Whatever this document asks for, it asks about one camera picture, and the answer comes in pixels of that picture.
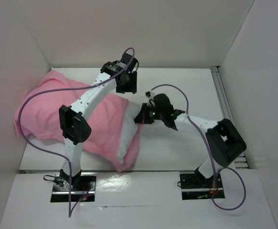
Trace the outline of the white pillow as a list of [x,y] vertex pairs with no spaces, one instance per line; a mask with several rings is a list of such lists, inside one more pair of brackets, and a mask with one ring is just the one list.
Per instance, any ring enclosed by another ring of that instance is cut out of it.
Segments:
[[138,125],[135,118],[139,114],[141,106],[129,102],[122,119],[122,132],[116,162],[119,165],[129,167],[135,161],[139,152]]

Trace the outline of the pink fabric pillowcase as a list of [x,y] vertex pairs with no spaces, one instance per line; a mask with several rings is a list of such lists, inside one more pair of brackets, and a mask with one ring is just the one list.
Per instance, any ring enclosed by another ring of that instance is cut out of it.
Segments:
[[[45,93],[31,99],[21,112],[21,116],[18,115],[20,111],[16,111],[14,126],[17,136],[32,134],[39,140],[55,139],[63,142],[59,108],[62,105],[69,106],[78,99],[84,90],[77,91],[76,88],[86,86],[85,83],[68,79],[55,70],[47,73],[27,97],[47,90],[61,89],[61,91]],[[109,160],[118,172],[127,170],[133,165],[126,167],[116,162],[122,119],[129,102],[128,99],[118,95],[107,94],[87,120],[92,133],[85,141],[83,150]]]

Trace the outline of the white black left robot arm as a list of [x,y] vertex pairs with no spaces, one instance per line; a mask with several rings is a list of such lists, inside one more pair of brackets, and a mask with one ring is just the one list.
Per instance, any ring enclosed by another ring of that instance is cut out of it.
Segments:
[[80,186],[81,153],[84,142],[92,132],[88,118],[112,90],[121,94],[137,92],[138,64],[133,54],[123,53],[119,61],[103,65],[94,83],[75,102],[60,107],[60,128],[64,137],[65,156],[69,159],[60,169],[60,178],[69,190],[76,190]]

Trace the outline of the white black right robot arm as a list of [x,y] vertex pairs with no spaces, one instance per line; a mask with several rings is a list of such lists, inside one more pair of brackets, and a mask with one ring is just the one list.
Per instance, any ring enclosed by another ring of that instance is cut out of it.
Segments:
[[214,175],[228,167],[246,149],[247,145],[229,119],[207,120],[174,109],[166,94],[146,92],[148,102],[143,103],[134,119],[137,124],[151,125],[160,120],[175,131],[198,134],[207,144],[208,159],[194,172],[194,181],[200,187],[214,182]]

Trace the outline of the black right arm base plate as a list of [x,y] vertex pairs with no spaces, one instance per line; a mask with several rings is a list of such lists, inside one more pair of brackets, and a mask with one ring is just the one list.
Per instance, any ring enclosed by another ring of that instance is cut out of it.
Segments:
[[198,181],[194,173],[180,173],[180,181],[177,186],[181,188],[182,200],[203,200],[214,198],[225,198],[221,175],[217,176],[215,187],[213,178]]

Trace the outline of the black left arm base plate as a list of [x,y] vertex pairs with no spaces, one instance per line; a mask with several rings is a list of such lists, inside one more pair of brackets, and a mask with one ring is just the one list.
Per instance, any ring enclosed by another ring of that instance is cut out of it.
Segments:
[[[63,203],[69,201],[69,185],[59,177],[58,174],[50,176],[53,182],[51,193],[51,203]],[[77,202],[82,198],[83,202],[94,202],[96,190],[96,175],[84,174],[79,183],[71,190],[71,202]]]

